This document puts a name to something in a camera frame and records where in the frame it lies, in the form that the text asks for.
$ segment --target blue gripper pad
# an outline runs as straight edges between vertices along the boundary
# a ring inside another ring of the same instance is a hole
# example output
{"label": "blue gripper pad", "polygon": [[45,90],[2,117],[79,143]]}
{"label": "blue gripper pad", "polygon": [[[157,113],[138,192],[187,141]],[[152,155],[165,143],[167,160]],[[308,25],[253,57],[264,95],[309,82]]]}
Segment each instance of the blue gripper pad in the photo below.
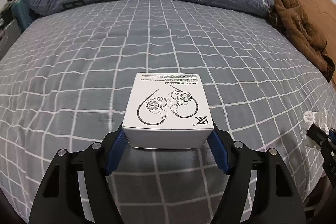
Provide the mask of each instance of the blue gripper pad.
{"label": "blue gripper pad", "polygon": [[122,129],[108,153],[108,162],[105,170],[109,175],[112,173],[112,171],[117,169],[127,144],[128,139],[124,130]]}
{"label": "blue gripper pad", "polygon": [[329,129],[329,137],[331,138],[331,141],[333,144],[336,144],[336,130],[331,128]]}
{"label": "blue gripper pad", "polygon": [[210,150],[212,152],[212,155],[215,158],[217,167],[223,170],[225,174],[230,173],[231,167],[228,163],[227,151],[221,139],[218,137],[217,133],[214,130],[209,135],[207,141],[208,141]]}

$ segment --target white box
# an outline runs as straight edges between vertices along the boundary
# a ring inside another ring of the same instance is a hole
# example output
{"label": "white box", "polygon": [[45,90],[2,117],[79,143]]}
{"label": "white box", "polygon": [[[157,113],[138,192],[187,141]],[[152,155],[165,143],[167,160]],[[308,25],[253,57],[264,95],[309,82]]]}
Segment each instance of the white box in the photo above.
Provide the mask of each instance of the white box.
{"label": "white box", "polygon": [[199,75],[138,73],[123,121],[133,147],[201,147],[213,123]]}

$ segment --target bed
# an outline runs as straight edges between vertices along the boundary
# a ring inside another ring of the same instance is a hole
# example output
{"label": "bed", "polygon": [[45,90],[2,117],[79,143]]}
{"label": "bed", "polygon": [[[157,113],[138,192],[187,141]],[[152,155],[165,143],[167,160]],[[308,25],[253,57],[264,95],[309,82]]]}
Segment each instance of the bed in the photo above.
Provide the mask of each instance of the bed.
{"label": "bed", "polygon": [[[276,148],[302,200],[321,177],[300,125],[324,107],[335,126],[335,90],[264,18],[181,0],[98,2],[37,19],[0,61],[0,186],[24,220],[58,149],[83,150],[119,127],[138,72],[199,74],[218,128]],[[207,143],[128,146],[107,177],[126,224],[209,223],[227,179]],[[93,220],[81,173],[79,182]],[[252,172],[242,220],[255,185]]]}

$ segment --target wooden wall panel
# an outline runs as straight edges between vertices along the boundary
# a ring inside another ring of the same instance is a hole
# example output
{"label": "wooden wall panel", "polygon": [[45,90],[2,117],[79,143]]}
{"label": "wooden wall panel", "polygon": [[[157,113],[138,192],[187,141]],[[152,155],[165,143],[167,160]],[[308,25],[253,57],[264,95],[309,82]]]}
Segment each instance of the wooden wall panel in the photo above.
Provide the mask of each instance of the wooden wall panel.
{"label": "wooden wall panel", "polygon": [[327,38],[326,52],[336,63],[336,4],[331,0],[299,0],[310,21],[318,26]]}

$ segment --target cable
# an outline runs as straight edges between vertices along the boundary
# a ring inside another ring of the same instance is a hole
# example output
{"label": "cable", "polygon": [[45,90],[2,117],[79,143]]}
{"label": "cable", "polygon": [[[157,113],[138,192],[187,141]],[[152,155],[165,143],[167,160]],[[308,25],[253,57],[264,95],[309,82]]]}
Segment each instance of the cable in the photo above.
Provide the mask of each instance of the cable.
{"label": "cable", "polygon": [[193,114],[189,115],[189,116],[180,116],[180,115],[178,115],[177,113],[175,113],[175,115],[176,115],[177,117],[179,117],[179,118],[190,118],[190,117],[192,117],[192,116],[194,116],[194,115],[196,114],[196,112],[197,112],[197,110],[198,110],[198,104],[197,104],[196,100],[194,99],[194,97],[192,97],[192,99],[194,100],[194,102],[195,102],[195,104],[196,104],[196,110],[195,110],[195,112],[194,112]]}
{"label": "cable", "polygon": [[159,90],[159,89],[155,90],[151,95],[149,95],[146,99],[144,99],[144,100],[142,101],[142,103],[139,105],[138,110],[137,110],[138,119],[139,119],[142,123],[147,124],[147,125],[149,125],[149,126],[158,126],[159,124],[162,124],[162,123],[165,121],[165,119],[162,119],[162,121],[161,121],[161,122],[158,122],[158,123],[148,123],[148,122],[145,122],[144,120],[142,120],[142,119],[140,118],[140,114],[139,114],[140,108],[141,108],[141,106],[143,105],[143,103],[144,103],[145,101],[147,101],[151,96],[153,96],[154,93],[157,92],[158,90]]}
{"label": "cable", "polygon": [[[172,88],[174,88],[174,89],[179,90],[180,92],[183,92],[182,90],[180,90],[180,89],[174,87],[173,85],[170,85],[170,86],[171,86]],[[196,102],[196,100],[195,100],[194,97],[192,97],[192,99],[194,100],[194,102],[195,102],[195,104],[196,104],[196,110],[195,110],[195,112],[194,112],[193,114],[189,115],[189,116],[180,116],[180,115],[178,115],[177,113],[175,113],[175,115],[176,115],[177,117],[179,117],[179,118],[190,118],[190,117],[194,116],[194,115],[197,113],[197,110],[198,110],[198,103]]]}

